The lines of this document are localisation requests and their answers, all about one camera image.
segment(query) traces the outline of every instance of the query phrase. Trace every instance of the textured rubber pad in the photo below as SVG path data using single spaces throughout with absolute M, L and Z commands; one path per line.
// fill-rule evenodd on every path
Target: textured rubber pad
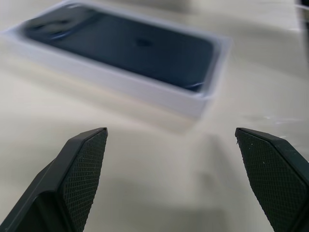
M 283 148 L 280 153 L 261 134 L 256 136 L 252 130 L 236 131 L 248 179 L 274 231 L 290 232 L 308 200 L 308 186 L 282 152 L 287 152 L 286 155 L 298 152 L 290 144 L 286 146 L 286 140 L 272 136 Z
M 82 232 L 95 197 L 101 173 L 107 133 L 87 140 L 65 177 L 63 199 L 76 232 Z

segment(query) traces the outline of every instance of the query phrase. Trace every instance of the white box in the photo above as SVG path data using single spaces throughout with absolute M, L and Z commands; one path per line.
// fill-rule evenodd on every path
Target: white box
M 102 12 L 135 19 L 150 25 L 160 26 L 162 28 L 200 38 L 206 38 L 207 40 L 212 41 L 215 45 L 215 49 L 218 51 L 219 57 L 217 62 L 212 64 L 212 72 L 205 76 L 205 79 L 209 81 L 200 92 L 192 92 L 26 39 L 20 33 L 22 24 L 6 30 L 2 35 L 10 45 L 13 45 L 12 48 L 15 52 L 30 59 L 61 69 L 62 71 L 73 74 L 78 78 L 87 79 L 96 84 L 121 91 L 143 101 L 162 105 L 186 116 L 201 116 L 207 102 L 214 96 L 214 91 L 229 48 L 228 38 L 192 29 L 170 21 L 140 15 L 136 12 L 114 8 L 101 3 L 89 2 L 88 0 L 63 1 L 42 12 L 40 15 L 69 3 L 86 4 L 96 7 L 97 10 Z

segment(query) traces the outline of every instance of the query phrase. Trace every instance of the white table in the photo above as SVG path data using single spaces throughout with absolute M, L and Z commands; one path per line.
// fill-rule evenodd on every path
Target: white table
M 56 2 L 5 3 L 0 28 Z M 286 136 L 309 158 L 309 75 L 295 13 L 288 15 L 294 26 L 285 28 L 244 20 L 249 12 L 219 16 L 211 7 L 190 15 L 121 7 L 231 36 L 217 98 L 194 121 L 2 47 L 0 220 L 70 137 L 107 127 L 85 232 L 273 231 L 250 188 L 234 132 L 247 127 Z

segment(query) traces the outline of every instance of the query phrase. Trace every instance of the phone image on box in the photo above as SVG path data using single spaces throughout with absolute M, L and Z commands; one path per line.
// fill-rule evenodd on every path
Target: phone image on box
M 211 78 L 219 52 L 215 43 L 68 4 L 22 26 L 31 40 L 132 73 L 200 92 Z

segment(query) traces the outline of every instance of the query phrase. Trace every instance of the table surface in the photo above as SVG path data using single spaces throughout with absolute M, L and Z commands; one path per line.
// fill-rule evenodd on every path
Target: table surface
M 0 29 L 56 2 L 6 1 Z M 69 138 L 107 127 L 85 232 L 273 231 L 234 132 L 247 127 L 286 138 L 309 159 L 309 75 L 296 13 L 291 2 L 273 1 L 274 11 L 285 7 L 282 24 L 277 14 L 261 18 L 252 6 L 231 6 L 231 13 L 206 2 L 193 0 L 198 10 L 190 14 L 113 3 L 233 39 L 217 96 L 199 120 L 30 62 L 2 44 L 0 220 Z

